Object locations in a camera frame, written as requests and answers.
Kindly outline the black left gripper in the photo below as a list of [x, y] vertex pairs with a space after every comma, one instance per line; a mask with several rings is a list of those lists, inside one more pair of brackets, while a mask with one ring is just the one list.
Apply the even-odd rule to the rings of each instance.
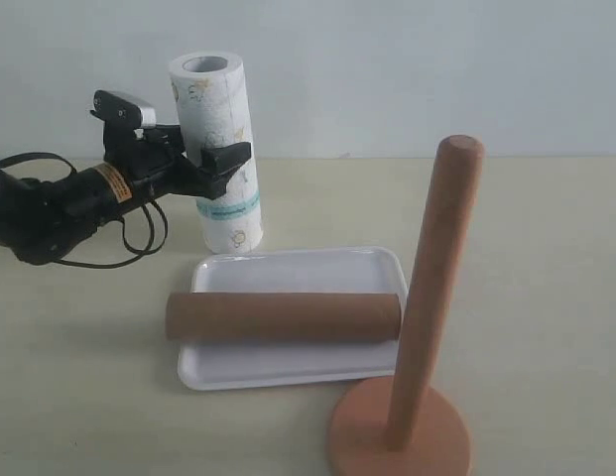
[[103, 145], [104, 162], [121, 174], [135, 203], [147, 203], [166, 194], [217, 199], [252, 158], [251, 144], [239, 142], [201, 149], [196, 167], [184, 155], [179, 125], [156, 125], [136, 131], [106, 123]]

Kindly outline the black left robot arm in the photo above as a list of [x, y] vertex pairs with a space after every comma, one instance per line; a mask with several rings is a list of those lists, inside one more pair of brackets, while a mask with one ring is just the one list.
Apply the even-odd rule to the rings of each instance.
[[133, 131], [107, 124], [104, 159], [56, 181], [15, 178], [7, 170], [53, 153], [24, 153], [0, 160], [0, 246], [35, 266], [68, 265], [66, 255], [99, 227], [123, 222], [127, 213], [149, 211], [158, 198], [224, 196], [237, 171], [252, 157], [248, 142], [204, 149], [200, 165], [185, 156], [179, 127]]

